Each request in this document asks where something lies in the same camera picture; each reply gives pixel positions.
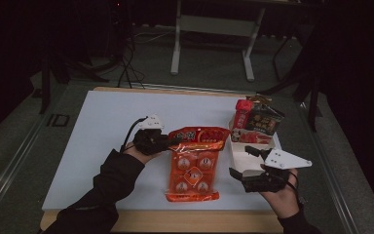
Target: dark background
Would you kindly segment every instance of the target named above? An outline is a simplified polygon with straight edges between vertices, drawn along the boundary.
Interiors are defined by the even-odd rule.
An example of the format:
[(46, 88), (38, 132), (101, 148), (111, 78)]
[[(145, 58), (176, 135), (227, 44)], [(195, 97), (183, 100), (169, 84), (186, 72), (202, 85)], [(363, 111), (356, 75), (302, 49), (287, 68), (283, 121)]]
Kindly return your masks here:
[[(174, 25), (176, 1), (131, 2), (135, 25)], [(94, 1), (0, 0), (0, 122), (33, 92), (29, 77), (41, 69), (43, 38), (50, 38), (74, 59), (112, 53), (114, 49), (105, 46), (105, 37), (89, 36), (95, 30), (97, 35), (105, 35), (111, 22), (111, 9), (105, 6), (94, 7)], [(185, 9), (195, 13), (196, 6), (187, 5)], [(332, 1), (329, 6), (331, 10), (316, 21), (317, 28), (304, 49), (307, 57), (299, 65), (320, 67), (320, 90), (327, 95), (374, 191), (374, 1)], [(212, 9), (215, 16), (239, 18), (251, 18), (255, 11), (243, 7), (237, 14), (221, 6)], [(291, 14), (285, 8), (268, 8), (262, 34), (287, 35), (292, 28), (290, 19), (300, 16), (294, 14), (297, 11), (301, 10), (290, 11), (294, 18), (286, 19), (284, 16)]]

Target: white bracket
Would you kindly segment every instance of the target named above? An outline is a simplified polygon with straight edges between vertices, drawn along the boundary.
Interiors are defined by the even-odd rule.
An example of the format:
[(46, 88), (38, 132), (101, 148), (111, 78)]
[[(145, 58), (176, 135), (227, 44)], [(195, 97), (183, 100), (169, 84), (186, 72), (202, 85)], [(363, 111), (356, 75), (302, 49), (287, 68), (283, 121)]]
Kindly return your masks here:
[(272, 149), (265, 160), (265, 165), (277, 169), (306, 168), (312, 166), (312, 161), (300, 158), (281, 149)]
[(159, 116), (153, 114), (147, 119), (138, 124), (139, 129), (163, 129), (164, 124), (161, 122)]

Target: white table leg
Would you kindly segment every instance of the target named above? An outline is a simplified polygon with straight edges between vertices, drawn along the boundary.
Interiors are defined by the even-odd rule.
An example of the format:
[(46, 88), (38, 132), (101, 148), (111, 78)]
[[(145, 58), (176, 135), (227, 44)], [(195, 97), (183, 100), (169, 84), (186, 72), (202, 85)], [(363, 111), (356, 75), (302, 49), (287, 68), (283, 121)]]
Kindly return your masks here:
[(251, 60), (250, 60), (250, 54), (253, 50), (254, 42), (257, 38), (257, 33), (259, 32), (260, 24), (262, 22), (265, 8), (260, 9), (259, 16), (257, 17), (257, 21), (254, 24), (253, 31), (251, 32), (249, 42), (247, 49), (243, 51), (243, 62), (244, 62), (244, 69), (245, 69), (245, 75), (247, 77), (247, 81), (253, 82), (254, 81), (254, 74), (253, 74), (253, 68), (251, 67)]
[(174, 52), (172, 53), (172, 62), (171, 62), (171, 75), (178, 74), (178, 65), (180, 63), (180, 21), (181, 21), (181, 0), (177, 1), (177, 19), (175, 20), (175, 45)]

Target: chip bag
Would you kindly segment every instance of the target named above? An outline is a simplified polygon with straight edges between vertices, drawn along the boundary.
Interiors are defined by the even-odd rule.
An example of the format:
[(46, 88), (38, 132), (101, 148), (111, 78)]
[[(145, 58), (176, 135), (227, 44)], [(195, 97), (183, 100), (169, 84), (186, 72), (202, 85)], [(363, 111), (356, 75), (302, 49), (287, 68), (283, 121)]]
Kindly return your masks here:
[(219, 127), (186, 127), (168, 134), (182, 138), (171, 146), (171, 171), (166, 198), (170, 202), (217, 200), (213, 183), (219, 151), (230, 131)]

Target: red snack bag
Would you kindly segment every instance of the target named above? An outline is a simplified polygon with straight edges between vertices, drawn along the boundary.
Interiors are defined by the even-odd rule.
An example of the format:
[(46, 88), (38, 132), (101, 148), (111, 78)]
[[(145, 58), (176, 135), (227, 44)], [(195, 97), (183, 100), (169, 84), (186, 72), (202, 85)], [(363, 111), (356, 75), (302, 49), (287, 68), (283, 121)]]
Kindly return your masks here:
[(168, 134), (181, 137), (172, 146), (166, 197), (170, 202), (209, 201), (219, 198), (213, 189), (218, 153), (230, 131), (219, 127), (188, 127)]

